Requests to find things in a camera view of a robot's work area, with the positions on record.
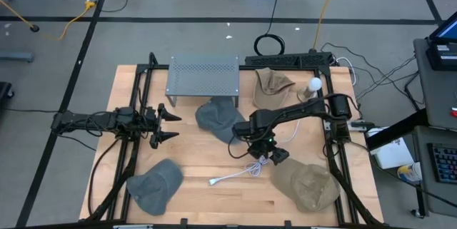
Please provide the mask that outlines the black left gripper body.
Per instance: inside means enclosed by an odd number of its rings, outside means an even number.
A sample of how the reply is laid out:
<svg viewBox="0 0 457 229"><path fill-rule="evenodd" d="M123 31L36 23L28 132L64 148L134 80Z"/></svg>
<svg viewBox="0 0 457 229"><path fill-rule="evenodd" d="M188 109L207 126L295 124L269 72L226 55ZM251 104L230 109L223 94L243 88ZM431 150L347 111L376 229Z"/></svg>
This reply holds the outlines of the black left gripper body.
<svg viewBox="0 0 457 229"><path fill-rule="evenodd" d="M161 121L165 105L160 103L157 109L148 107L144 113L144 131L150 133L149 145L157 149L161 142Z"/></svg>

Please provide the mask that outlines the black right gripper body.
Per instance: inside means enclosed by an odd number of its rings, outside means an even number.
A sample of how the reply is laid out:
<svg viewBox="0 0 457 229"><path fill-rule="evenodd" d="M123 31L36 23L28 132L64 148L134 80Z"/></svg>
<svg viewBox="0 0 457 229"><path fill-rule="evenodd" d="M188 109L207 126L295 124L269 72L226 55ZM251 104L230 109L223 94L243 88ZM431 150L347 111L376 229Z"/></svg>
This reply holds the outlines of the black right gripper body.
<svg viewBox="0 0 457 229"><path fill-rule="evenodd" d="M277 148L276 144L277 142L273 137L263 138L259 141L252 142L248 148L248 152L250 150L259 150L263 152L263 157L269 158L272 154L272 151Z"/></svg>

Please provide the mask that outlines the tan baseball cap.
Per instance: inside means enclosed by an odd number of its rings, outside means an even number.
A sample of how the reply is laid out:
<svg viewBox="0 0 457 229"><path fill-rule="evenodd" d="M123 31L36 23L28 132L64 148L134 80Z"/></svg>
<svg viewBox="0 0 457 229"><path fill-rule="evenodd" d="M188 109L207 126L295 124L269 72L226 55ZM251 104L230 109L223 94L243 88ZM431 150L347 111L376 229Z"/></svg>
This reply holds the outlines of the tan baseball cap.
<svg viewBox="0 0 457 229"><path fill-rule="evenodd" d="M287 99L290 88L295 84L284 73L270 68L256 69L256 84L253 103L259 109L275 110Z"/></svg>
<svg viewBox="0 0 457 229"><path fill-rule="evenodd" d="M329 207L341 192L338 181L326 168L292 158L275 166L270 179L273 186L290 198L302 213Z"/></svg>

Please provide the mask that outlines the grey baseball cap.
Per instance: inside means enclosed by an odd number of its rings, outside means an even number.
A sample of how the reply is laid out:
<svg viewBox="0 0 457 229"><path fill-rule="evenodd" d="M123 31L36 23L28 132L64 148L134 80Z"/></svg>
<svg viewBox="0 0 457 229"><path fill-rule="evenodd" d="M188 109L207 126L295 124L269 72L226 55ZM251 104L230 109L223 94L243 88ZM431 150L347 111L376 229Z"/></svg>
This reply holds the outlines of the grey baseball cap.
<svg viewBox="0 0 457 229"><path fill-rule="evenodd" d="M233 103L232 97L214 96L195 112L196 122L200 129L210 131L224 143L237 144L239 140L233 135L235 123L244 122Z"/></svg>
<svg viewBox="0 0 457 229"><path fill-rule="evenodd" d="M180 166L171 159L163 159L142 175L126 181L126 187L136 204L149 215L166 212L166 205L180 188L184 176Z"/></svg>

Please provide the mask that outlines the grey perforated metal shelf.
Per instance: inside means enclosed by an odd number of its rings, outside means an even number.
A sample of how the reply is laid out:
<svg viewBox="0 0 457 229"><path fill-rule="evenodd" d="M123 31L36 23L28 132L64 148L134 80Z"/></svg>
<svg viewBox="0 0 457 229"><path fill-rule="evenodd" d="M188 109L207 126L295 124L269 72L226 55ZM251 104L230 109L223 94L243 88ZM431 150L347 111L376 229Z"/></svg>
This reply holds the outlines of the grey perforated metal shelf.
<svg viewBox="0 0 457 229"><path fill-rule="evenodd" d="M238 107L239 80L238 56L173 56L165 96L173 107L179 96L228 96Z"/></svg>

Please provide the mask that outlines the white ball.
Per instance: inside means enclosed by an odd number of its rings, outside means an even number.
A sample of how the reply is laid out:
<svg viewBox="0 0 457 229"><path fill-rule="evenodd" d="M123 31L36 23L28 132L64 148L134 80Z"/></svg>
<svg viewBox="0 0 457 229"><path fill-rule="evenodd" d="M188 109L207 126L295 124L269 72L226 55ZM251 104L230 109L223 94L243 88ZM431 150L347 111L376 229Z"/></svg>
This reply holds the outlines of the white ball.
<svg viewBox="0 0 457 229"><path fill-rule="evenodd" d="M297 98L299 99L300 102L306 102L307 100L311 98L316 98L317 97L317 92L320 90L322 87L322 81L320 78L312 78L307 86L304 86L303 88L300 88L297 92Z"/></svg>

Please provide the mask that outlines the white box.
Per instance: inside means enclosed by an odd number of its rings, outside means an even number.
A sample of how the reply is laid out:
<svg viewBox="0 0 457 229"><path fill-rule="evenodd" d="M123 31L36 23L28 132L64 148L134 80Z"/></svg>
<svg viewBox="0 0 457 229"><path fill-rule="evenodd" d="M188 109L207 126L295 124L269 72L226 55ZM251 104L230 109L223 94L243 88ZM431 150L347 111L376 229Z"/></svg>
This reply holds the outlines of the white box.
<svg viewBox="0 0 457 229"><path fill-rule="evenodd" d="M378 166L384 170L415 163L404 138L387 143L370 151Z"/></svg>

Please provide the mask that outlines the black beam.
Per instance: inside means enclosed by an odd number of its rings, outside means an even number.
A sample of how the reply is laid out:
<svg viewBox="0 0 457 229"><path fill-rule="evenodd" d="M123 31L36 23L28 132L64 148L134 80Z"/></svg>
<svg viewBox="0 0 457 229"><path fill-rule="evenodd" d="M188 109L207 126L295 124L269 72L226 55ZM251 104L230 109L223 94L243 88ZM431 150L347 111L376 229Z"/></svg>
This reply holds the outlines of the black beam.
<svg viewBox="0 0 457 229"><path fill-rule="evenodd" d="M409 134L416 126L428 125L429 122L426 109L423 108L398 123L369 136L366 139L366 146L370 151L375 150L406 134Z"/></svg>

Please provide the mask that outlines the white and yellow bottle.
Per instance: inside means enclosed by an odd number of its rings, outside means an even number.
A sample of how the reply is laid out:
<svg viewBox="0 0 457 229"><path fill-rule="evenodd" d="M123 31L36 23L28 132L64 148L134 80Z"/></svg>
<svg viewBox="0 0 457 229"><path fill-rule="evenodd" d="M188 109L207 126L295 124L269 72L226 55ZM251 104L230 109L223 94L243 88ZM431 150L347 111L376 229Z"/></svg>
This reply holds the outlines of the white and yellow bottle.
<svg viewBox="0 0 457 229"><path fill-rule="evenodd" d="M419 182L423 179L419 162L401 166L397 169L397 176L407 182Z"/></svg>

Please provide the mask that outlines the grey desk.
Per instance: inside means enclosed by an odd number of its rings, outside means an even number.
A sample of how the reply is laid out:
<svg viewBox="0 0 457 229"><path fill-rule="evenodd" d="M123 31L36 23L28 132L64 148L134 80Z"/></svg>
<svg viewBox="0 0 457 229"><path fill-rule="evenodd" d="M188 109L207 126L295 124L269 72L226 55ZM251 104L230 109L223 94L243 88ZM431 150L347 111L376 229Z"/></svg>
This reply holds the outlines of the grey desk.
<svg viewBox="0 0 457 229"><path fill-rule="evenodd" d="M428 143L457 145L457 132L417 126L412 135L413 152L421 164L421 189L425 191L423 197L426 211L457 218L457 184L436 181L427 148Z"/></svg>

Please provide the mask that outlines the grey floor bar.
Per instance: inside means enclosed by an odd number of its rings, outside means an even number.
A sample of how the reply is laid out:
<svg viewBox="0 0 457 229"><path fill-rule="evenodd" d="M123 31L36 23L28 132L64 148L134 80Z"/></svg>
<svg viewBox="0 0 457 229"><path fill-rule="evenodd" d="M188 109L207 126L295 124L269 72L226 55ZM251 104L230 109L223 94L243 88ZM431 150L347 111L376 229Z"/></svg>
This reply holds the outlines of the grey floor bar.
<svg viewBox="0 0 457 229"><path fill-rule="evenodd" d="M34 61L34 55L28 52L0 51L0 60L25 61L31 63Z"/></svg>

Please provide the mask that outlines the black keyboard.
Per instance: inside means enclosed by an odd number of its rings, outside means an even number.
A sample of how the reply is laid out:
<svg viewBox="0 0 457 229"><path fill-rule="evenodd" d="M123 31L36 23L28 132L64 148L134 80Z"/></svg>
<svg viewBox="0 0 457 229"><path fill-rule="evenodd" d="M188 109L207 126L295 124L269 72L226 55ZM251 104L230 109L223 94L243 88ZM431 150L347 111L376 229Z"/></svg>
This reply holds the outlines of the black keyboard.
<svg viewBox="0 0 457 229"><path fill-rule="evenodd" d="M457 145L428 143L427 148L436 181L457 184Z"/></svg>

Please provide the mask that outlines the grey cart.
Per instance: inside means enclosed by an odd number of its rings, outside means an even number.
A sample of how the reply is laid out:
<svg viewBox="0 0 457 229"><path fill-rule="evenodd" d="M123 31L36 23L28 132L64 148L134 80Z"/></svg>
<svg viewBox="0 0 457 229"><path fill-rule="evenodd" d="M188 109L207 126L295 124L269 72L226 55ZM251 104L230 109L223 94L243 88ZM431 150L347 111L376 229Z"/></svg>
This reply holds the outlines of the grey cart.
<svg viewBox="0 0 457 229"><path fill-rule="evenodd" d="M457 71L434 71L428 61L425 39L415 39L413 47L423 89L426 114L430 126L457 131L457 117L451 115L457 108Z"/></svg>

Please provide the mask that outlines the black laptop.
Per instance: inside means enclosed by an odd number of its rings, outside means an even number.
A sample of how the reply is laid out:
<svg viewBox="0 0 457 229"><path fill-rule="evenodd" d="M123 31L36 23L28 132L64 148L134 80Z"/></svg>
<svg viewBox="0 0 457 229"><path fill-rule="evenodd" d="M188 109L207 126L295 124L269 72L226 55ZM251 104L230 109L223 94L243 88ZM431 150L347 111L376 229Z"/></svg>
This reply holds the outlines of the black laptop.
<svg viewBox="0 0 457 229"><path fill-rule="evenodd" d="M429 37L426 51L435 71L457 71L457 11Z"/></svg>

